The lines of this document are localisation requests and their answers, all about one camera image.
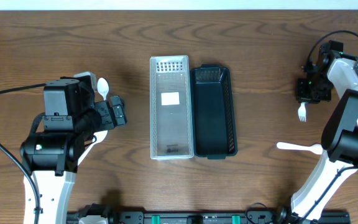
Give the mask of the white plastic spoon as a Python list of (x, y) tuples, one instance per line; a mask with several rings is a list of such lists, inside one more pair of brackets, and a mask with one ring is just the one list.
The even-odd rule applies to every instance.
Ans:
[(323, 147), (320, 144), (314, 144), (312, 146), (302, 146), (288, 142), (278, 142), (276, 144), (276, 147), (282, 150), (310, 151), (313, 154), (317, 155), (321, 155), (323, 153)]
[(109, 83), (105, 78), (100, 78), (97, 83), (97, 91), (103, 97), (103, 100), (107, 100), (109, 93)]

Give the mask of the dark green plastic basket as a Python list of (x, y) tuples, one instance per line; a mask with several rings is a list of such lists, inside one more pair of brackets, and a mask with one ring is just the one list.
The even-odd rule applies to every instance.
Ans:
[(231, 76), (227, 67), (203, 64), (190, 71), (195, 155), (225, 159), (238, 152)]

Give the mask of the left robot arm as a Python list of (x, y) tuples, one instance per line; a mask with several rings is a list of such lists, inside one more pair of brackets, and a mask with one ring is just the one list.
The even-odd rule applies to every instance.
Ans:
[(24, 223), (66, 223), (78, 166), (108, 132), (127, 123), (124, 101), (108, 97), (109, 83), (91, 72), (44, 86), (45, 111), (21, 145)]

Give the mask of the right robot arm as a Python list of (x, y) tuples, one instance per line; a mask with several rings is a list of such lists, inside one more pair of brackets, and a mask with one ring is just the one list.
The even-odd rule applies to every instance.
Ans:
[(334, 40), (319, 48), (318, 61), (306, 61), (305, 78), (298, 80), (299, 103), (340, 100), (322, 136), (322, 155), (304, 185), (291, 197), (288, 223), (315, 223), (341, 184), (358, 170), (358, 57), (345, 54)]

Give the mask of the clear perforated plastic basket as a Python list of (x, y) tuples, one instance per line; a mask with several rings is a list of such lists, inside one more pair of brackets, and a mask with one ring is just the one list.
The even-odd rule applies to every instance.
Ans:
[[(180, 104), (162, 106), (161, 93), (179, 92)], [(193, 112), (188, 56), (150, 58), (150, 158), (194, 156)]]

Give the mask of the white plastic fork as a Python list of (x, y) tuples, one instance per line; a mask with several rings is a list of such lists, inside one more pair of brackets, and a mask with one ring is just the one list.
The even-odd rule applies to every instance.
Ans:
[(298, 108), (298, 117), (302, 122), (306, 122), (306, 103), (302, 102)]

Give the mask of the black mounting rail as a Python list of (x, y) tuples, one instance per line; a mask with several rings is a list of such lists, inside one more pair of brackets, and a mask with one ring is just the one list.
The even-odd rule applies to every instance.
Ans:
[(240, 213), (152, 213), (141, 211), (117, 212), (111, 207), (92, 204), (76, 213), (67, 214), (67, 224), (111, 223), (111, 224), (245, 224), (275, 223), (277, 217), (263, 209)]

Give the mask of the white label sticker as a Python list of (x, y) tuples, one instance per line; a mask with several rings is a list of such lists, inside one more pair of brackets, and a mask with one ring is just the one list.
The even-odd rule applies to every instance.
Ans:
[(161, 93), (162, 106), (179, 105), (180, 94), (179, 92)]

